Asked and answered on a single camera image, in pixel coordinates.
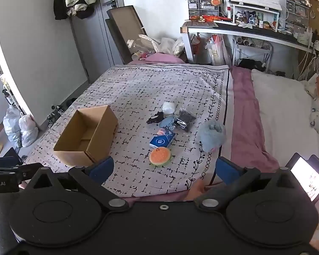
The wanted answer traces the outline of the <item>grey pink plush toy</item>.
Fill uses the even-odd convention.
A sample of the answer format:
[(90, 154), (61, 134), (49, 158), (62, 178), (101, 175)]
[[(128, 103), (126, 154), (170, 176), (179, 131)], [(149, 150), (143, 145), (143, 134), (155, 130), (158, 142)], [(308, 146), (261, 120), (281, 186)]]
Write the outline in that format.
[(199, 127), (198, 138), (203, 151), (212, 153), (226, 141), (226, 128), (216, 120), (206, 121)]

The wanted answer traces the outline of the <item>plush hamburger toy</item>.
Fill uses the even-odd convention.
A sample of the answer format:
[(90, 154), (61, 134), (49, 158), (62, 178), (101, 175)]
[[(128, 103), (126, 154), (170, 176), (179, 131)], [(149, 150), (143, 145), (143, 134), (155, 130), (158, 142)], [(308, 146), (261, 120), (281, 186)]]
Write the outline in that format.
[(171, 151), (166, 147), (153, 149), (149, 154), (149, 161), (154, 166), (162, 166), (171, 160)]

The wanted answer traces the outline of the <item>pink bed sheet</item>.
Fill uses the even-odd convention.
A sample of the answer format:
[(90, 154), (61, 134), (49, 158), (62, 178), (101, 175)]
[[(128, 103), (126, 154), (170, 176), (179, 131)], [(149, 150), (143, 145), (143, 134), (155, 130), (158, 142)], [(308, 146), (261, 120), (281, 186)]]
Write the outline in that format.
[[(265, 135), (260, 117), (259, 102), (255, 97), (251, 71), (246, 68), (231, 67), (234, 91), (234, 120), (232, 132), (231, 161), (241, 167), (255, 167), (263, 173), (275, 172), (278, 161), (265, 148)], [(202, 179), (193, 182), (189, 190), (146, 197), (127, 197), (126, 201), (189, 201), (222, 183), (204, 185)]]

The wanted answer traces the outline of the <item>brown cardboard box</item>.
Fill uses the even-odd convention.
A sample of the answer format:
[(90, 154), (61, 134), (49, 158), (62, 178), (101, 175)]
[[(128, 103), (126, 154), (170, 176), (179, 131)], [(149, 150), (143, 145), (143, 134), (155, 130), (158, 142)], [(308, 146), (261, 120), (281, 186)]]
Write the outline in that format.
[(75, 111), (53, 153), (68, 166), (91, 166), (109, 156), (118, 120), (108, 105)]

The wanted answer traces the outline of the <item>white plastic bags on floor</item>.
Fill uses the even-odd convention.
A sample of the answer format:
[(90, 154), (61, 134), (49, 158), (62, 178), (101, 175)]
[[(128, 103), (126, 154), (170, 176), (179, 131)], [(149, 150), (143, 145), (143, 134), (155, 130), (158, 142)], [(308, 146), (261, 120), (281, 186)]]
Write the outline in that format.
[(24, 115), (15, 105), (10, 105), (3, 118), (8, 140), (15, 149), (28, 147), (38, 138), (39, 129), (30, 115)]

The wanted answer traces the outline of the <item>shoes on floor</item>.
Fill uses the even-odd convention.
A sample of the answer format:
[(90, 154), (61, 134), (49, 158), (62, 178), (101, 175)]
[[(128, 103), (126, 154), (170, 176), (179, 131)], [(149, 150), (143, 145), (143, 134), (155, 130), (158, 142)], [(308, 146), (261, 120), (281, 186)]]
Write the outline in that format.
[(51, 107), (52, 112), (47, 116), (46, 120), (48, 121), (48, 127), (54, 125), (54, 123), (60, 118), (60, 116), (73, 104), (76, 98), (69, 98), (60, 105), (53, 105)]

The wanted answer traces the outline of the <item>smartphone with lit screen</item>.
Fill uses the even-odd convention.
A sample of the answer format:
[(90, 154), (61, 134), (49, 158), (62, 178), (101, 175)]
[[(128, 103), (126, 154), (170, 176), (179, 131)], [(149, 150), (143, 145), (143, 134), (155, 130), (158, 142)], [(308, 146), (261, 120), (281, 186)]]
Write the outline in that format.
[(296, 177), (312, 203), (319, 200), (319, 158), (311, 155), (304, 159), (299, 153), (294, 153), (286, 166)]

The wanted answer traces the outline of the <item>patterned white bed blanket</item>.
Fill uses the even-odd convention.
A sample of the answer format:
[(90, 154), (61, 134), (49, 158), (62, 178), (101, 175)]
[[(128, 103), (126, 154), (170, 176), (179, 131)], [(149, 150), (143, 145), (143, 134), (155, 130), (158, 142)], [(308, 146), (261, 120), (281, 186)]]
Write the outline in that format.
[[(164, 102), (194, 115), (189, 131), (178, 128), (170, 145), (171, 159), (163, 166), (150, 163), (150, 141), (158, 131), (147, 121)], [(104, 186), (120, 197), (155, 196), (181, 192), (202, 180), (220, 181), (215, 172), (219, 156), (231, 156), (231, 141), (205, 153), (198, 129), (207, 120), (223, 123), (227, 135), (233, 127), (233, 78), (228, 66), (138, 64), (114, 66), (99, 77), (46, 131), (28, 155), (27, 163), (39, 162), (55, 172), (66, 172), (53, 148), (75, 111), (101, 105), (111, 107), (118, 126), (110, 155), (114, 172)]]

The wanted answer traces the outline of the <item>white pillow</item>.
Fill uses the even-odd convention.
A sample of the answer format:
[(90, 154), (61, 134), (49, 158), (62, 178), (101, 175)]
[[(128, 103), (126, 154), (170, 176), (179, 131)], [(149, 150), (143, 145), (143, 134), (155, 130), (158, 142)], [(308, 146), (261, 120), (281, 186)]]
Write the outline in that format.
[(319, 158), (319, 134), (311, 127), (312, 98), (296, 80), (251, 71), (265, 134), (266, 151), (281, 166), (294, 153)]

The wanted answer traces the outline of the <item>grey door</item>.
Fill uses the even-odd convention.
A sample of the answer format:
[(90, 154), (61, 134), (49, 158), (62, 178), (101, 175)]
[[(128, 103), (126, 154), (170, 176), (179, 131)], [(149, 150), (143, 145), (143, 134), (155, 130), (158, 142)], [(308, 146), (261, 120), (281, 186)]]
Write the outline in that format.
[(123, 0), (97, 0), (93, 15), (83, 20), (78, 17), (71, 20), (76, 47), (90, 84), (107, 69), (122, 64), (107, 20), (108, 10), (123, 6)]

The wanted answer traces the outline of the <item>white shopping bag under desk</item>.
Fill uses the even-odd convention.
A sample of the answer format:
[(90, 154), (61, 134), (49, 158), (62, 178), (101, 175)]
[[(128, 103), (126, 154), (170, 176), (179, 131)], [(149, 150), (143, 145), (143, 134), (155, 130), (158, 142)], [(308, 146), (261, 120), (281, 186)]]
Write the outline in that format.
[(222, 35), (212, 35), (205, 46), (213, 66), (230, 65), (231, 60), (227, 52)]

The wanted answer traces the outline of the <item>clear plastic bottle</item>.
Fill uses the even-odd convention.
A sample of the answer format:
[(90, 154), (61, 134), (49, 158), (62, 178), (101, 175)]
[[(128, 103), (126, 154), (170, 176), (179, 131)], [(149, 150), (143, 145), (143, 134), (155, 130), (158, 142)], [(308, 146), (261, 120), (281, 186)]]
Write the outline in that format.
[(144, 52), (144, 53), (151, 53), (151, 49), (146, 47), (142, 42), (141, 39), (127, 40), (127, 46), (131, 53), (136, 52)]

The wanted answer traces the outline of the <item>white desk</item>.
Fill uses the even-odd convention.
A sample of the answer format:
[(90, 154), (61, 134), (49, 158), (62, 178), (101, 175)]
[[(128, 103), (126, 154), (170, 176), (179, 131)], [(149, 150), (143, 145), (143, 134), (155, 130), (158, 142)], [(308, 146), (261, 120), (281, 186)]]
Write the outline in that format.
[(184, 42), (185, 53), (188, 62), (191, 64), (195, 63), (192, 47), (191, 47), (191, 34), (196, 33), (210, 33), (219, 35), (231, 35), (249, 37), (272, 43), (285, 45), (308, 53), (313, 53), (315, 49), (312, 44), (304, 45), (299, 43), (293, 36), (284, 35), (283, 33), (270, 31), (267, 29), (249, 29), (242, 28), (239, 26), (231, 25), (227, 22), (220, 23), (205, 23), (202, 25), (198, 22), (186, 21), (180, 28), (181, 37)]

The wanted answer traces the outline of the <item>leaning brown board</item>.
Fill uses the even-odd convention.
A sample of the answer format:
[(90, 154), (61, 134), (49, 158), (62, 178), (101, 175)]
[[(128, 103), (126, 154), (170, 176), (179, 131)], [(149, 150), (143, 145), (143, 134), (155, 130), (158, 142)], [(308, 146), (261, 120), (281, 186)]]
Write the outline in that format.
[(116, 45), (123, 65), (132, 61), (127, 41), (135, 40), (139, 34), (146, 35), (144, 26), (135, 8), (130, 6), (115, 7), (107, 11), (107, 26)]

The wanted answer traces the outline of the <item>grey drawer organizer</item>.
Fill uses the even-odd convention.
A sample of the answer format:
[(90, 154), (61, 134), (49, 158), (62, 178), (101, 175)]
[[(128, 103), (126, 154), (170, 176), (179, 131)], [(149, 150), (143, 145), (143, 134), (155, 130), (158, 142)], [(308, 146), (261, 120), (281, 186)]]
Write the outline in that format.
[(200, 16), (219, 16), (220, 0), (187, 0), (189, 19)]

